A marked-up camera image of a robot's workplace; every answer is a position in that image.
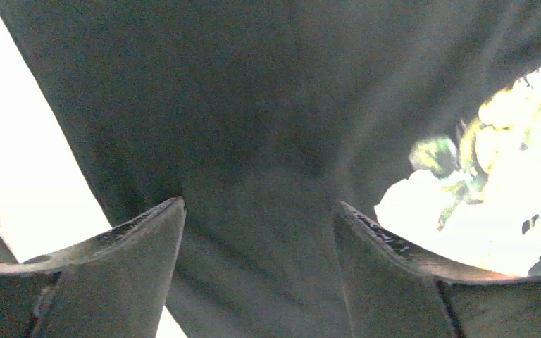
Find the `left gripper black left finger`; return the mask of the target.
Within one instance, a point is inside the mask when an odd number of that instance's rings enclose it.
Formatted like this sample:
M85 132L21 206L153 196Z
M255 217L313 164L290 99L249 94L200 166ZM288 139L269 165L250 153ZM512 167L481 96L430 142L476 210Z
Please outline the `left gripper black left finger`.
M0 263L0 337L154 337L185 218L175 197L83 242Z

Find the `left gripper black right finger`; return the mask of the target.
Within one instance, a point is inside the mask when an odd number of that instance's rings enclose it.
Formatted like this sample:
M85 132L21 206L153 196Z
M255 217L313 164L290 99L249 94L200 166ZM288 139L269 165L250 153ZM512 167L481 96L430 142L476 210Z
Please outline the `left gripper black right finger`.
M439 256L345 202L333 229L350 337L541 337L541 276Z

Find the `black floral print t-shirt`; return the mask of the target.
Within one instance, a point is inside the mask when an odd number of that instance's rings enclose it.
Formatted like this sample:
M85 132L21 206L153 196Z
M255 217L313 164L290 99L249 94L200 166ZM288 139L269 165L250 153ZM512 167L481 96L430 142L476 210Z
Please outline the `black floral print t-shirt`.
M541 65L541 1L0 1L106 217L181 196L189 337L350 337L332 210Z

